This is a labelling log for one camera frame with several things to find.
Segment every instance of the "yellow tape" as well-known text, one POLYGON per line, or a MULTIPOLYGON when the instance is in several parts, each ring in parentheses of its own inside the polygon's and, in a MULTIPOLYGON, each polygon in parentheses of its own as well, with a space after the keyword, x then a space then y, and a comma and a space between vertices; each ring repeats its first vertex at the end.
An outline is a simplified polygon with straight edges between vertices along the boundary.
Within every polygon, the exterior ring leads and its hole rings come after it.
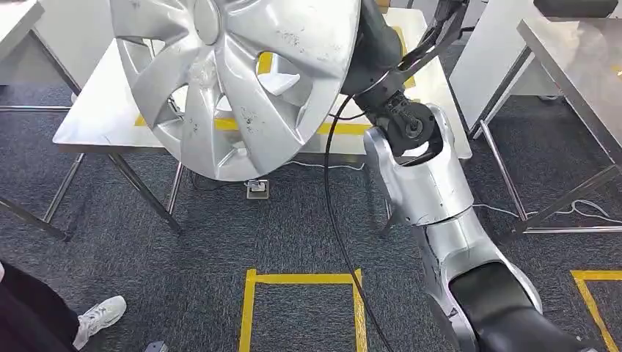
POLYGON ((601 335, 603 337, 604 344, 607 346, 607 350, 609 350, 609 352, 620 352, 618 346, 615 345, 615 342, 613 341, 613 337, 611 337, 609 330, 607 330, 607 325, 605 325, 604 320, 601 317, 599 308, 596 305, 596 300, 594 300, 594 297, 588 289, 588 286, 585 284, 585 281, 622 281, 622 271, 573 270, 571 271, 571 274, 577 284, 579 292, 581 293, 581 297, 583 297, 585 305, 588 306, 588 310, 590 311, 590 314, 594 319, 594 323, 596 323, 601 331, 601 335))
POLYGON ((589 281, 622 281, 622 271, 616 270, 573 270, 572 276, 589 281))
MULTIPOLYGON (((408 53, 408 49, 406 49, 406 41, 404 40, 404 33, 402 32, 402 28, 400 27, 392 27, 400 38, 400 42, 402 42, 402 56, 408 53)), ((414 87, 414 77, 409 78, 406 82, 404 82, 404 87, 406 89, 414 87)))
POLYGON ((257 64, 257 74, 270 73, 272 69, 272 53, 261 53, 257 64))
POLYGON ((242 327, 240 329, 239 352, 250 352, 252 311, 255 305, 255 277, 257 270, 249 269, 246 272, 246 284, 244 285, 244 305, 242 306, 242 327))
MULTIPOLYGON (((355 272, 361 287, 363 286, 363 275, 361 269, 355 272)), ((352 291, 354 296, 354 333, 356 335, 356 352, 367 352, 367 329, 365 328, 365 305, 359 291, 352 281, 352 291)))
POLYGON ((134 125, 136 127, 146 126, 147 125, 147 121, 145 121, 144 117, 141 114, 139 114, 138 117, 136 118, 136 122, 134 123, 134 125))
MULTIPOLYGON (((214 126, 219 131, 237 131, 238 124, 234 119, 216 119, 214 126)), ((371 127, 364 123, 339 123, 334 129, 334 134, 350 134, 353 136, 362 136, 365 131, 371 127)), ((331 123, 323 123, 318 129, 317 134, 329 134, 331 123)))
POLYGON ((350 274, 265 274, 257 275, 260 284, 277 285, 336 285, 352 284, 350 274))
MULTIPOLYGON (((361 269, 356 269, 356 277, 363 285, 361 269)), ((244 285, 244 302, 242 303, 242 327, 240 330, 240 347, 238 352, 250 352, 253 305, 255 304, 255 285, 352 285, 354 299, 354 331, 356 335, 356 352, 367 352, 367 331, 365 327, 365 305, 356 289, 350 274, 263 274, 257 270, 246 272, 244 285)))

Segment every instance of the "stainless steel table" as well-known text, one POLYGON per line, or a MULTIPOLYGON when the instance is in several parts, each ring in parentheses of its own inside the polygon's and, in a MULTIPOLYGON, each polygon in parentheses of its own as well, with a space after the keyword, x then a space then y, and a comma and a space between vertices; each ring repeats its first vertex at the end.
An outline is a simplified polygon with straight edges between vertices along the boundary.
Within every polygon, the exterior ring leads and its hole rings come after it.
MULTIPOLYGON (((45 43, 40 40, 34 30, 34 24, 41 18, 43 12, 43 7, 37 0, 0 2, 0 62, 7 58, 13 49, 24 40, 31 40, 69 88, 71 88, 74 93, 79 94, 80 88, 78 84, 75 83, 60 61, 54 56, 45 43)), ((67 112, 69 108, 64 106, 0 106, 0 112, 2 111, 29 113, 67 112)), ((51 222, 56 213, 56 209, 58 209, 60 202, 80 167, 83 157, 84 154, 78 154, 76 157, 42 219, 33 215, 20 205, 3 197, 0 197, 0 209, 14 213, 26 223, 34 225, 58 239, 69 241, 70 236, 52 226, 51 222)))
POLYGON ((621 173, 622 163, 622 19, 526 18, 518 26, 526 46, 505 78, 505 88, 527 57, 535 58, 559 86, 566 100, 592 133, 612 165, 586 180, 537 214, 527 217, 520 196, 505 167, 485 121, 480 127, 499 165, 503 179, 519 212, 516 232, 572 233, 620 232, 611 227, 536 227, 544 219, 569 206, 621 173))

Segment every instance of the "shoe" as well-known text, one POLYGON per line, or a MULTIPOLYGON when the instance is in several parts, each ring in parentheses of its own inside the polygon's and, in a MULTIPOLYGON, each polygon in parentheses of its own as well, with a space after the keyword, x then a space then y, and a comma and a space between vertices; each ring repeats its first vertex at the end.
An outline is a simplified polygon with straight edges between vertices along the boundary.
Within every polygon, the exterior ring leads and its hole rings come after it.
POLYGON ((80 350, 87 344, 89 337, 95 335, 101 329, 115 324, 125 313, 127 304, 122 296, 108 298, 78 316, 78 334, 73 341, 73 347, 80 350))

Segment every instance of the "hubcap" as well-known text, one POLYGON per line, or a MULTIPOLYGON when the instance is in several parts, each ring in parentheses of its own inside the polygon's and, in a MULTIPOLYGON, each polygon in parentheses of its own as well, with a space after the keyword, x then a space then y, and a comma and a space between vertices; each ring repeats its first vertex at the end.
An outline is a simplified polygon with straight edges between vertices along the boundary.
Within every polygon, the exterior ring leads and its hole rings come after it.
POLYGON ((125 75, 145 122, 184 166, 226 181, 275 170, 315 135, 348 72, 360 10, 360 0, 110 5, 125 75), (156 40, 164 48, 151 51, 148 44, 156 40), (300 76, 282 94, 269 92, 257 76, 265 52, 300 76), (171 96, 183 113, 173 111, 171 96), (218 109, 224 96, 230 111, 218 109))

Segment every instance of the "dirt spot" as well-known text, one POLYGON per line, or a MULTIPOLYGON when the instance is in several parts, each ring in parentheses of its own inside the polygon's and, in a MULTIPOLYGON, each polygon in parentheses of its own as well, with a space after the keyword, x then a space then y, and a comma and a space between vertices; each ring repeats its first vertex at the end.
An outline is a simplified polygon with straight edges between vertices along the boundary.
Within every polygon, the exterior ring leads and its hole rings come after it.
POLYGON ((281 31, 280 29, 277 30, 277 34, 287 44, 289 44, 291 46, 294 46, 294 47, 297 47, 297 48, 300 46, 300 37, 297 34, 294 34, 294 33, 291 33, 291 32, 284 32, 284 31, 281 31))

